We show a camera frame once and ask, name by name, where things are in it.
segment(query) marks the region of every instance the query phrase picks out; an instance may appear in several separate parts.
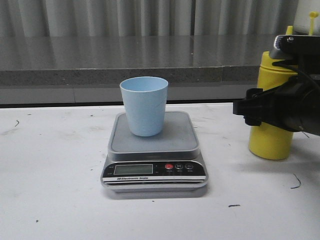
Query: yellow squeeze bottle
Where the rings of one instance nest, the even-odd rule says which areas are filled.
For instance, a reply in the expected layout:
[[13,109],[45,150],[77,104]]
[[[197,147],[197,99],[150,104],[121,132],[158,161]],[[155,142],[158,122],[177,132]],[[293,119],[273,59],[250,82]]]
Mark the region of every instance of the yellow squeeze bottle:
[[[257,87],[264,91],[278,87],[296,75],[294,71],[273,66],[278,59],[269,57],[269,52],[262,54]],[[262,122],[260,126],[252,126],[249,139],[250,151],[264,159],[281,160],[289,156],[293,132],[283,130]]]

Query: gray countertop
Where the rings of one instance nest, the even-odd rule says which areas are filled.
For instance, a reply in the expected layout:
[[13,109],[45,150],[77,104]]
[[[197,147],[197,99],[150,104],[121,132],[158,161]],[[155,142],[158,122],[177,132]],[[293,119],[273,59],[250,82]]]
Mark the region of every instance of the gray countertop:
[[[169,86],[214,87],[253,85],[262,52],[271,49],[274,35],[126,36],[126,37],[1,37],[0,104],[10,104],[14,92],[29,89],[72,90],[59,102],[77,102],[77,90],[103,91],[136,76],[158,76]],[[218,98],[237,96],[226,91]],[[112,102],[117,97],[95,99],[80,93],[78,101]],[[178,98],[189,99],[188,93]],[[202,96],[215,99],[214,96]],[[21,103],[38,100],[21,98]]]

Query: table surface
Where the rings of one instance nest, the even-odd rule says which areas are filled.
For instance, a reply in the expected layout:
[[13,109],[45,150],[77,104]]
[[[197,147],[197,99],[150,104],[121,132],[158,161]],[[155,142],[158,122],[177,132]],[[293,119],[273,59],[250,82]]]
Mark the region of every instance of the table surface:
[[319,136],[295,133],[288,159],[264,160],[231,103],[166,109],[195,127],[209,174],[201,197],[106,194],[100,175],[123,106],[0,109],[0,239],[319,239]]

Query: kitchen scale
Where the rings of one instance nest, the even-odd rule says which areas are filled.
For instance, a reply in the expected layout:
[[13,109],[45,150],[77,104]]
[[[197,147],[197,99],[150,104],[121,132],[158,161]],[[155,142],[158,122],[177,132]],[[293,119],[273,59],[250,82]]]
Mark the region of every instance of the kitchen scale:
[[189,115],[165,112],[162,131],[142,137],[130,132],[125,113],[116,116],[101,175],[117,193],[193,191],[208,182],[207,169]]

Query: cup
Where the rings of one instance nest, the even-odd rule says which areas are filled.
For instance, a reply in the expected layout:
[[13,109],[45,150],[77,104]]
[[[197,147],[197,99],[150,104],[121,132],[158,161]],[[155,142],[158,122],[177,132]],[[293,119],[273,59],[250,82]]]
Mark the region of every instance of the cup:
[[120,83],[130,131],[150,137],[164,126],[168,82],[155,76],[129,78]]

